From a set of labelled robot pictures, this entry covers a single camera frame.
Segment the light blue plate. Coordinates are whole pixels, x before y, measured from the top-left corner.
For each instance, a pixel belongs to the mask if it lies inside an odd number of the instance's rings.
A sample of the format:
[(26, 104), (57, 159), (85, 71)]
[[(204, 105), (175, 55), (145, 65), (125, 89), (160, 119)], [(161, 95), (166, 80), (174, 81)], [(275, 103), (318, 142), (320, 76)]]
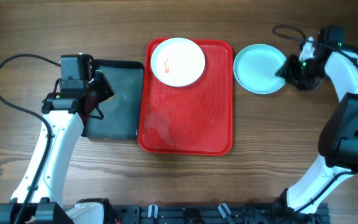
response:
[(249, 45), (234, 59), (234, 77), (249, 92), (271, 94), (286, 84), (284, 78), (275, 75), (285, 61), (284, 54), (271, 45)]

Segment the white round plate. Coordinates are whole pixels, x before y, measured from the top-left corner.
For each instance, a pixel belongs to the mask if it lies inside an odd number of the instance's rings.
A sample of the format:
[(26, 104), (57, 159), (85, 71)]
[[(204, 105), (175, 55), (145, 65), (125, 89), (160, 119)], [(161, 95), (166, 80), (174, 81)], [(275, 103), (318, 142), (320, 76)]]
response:
[(156, 46), (150, 58), (150, 68), (163, 84), (183, 87), (191, 85), (202, 76), (206, 57), (194, 41), (175, 37)]

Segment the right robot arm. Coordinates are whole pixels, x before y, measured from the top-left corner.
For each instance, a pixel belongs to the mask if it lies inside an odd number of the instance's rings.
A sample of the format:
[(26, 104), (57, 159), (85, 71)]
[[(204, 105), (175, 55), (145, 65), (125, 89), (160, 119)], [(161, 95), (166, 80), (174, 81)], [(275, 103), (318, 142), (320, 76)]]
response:
[(321, 131), (318, 156), (304, 176), (285, 189), (272, 215), (306, 222), (342, 182), (358, 174), (358, 49), (344, 45), (344, 28), (326, 26), (317, 39), (297, 38), (301, 53), (289, 56), (276, 76), (298, 90), (314, 90), (327, 78), (339, 106)]

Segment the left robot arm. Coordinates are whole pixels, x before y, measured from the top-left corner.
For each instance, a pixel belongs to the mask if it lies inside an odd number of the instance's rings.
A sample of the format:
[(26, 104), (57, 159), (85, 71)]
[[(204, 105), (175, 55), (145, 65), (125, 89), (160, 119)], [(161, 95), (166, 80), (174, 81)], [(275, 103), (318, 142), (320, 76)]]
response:
[(41, 114), (0, 101), (42, 122), (26, 173), (8, 203), (0, 203), (0, 223), (105, 223), (108, 200), (81, 202), (65, 211), (62, 197), (68, 165), (85, 124), (99, 104), (114, 95), (89, 54), (63, 55), (56, 64), (61, 78), (41, 104)]

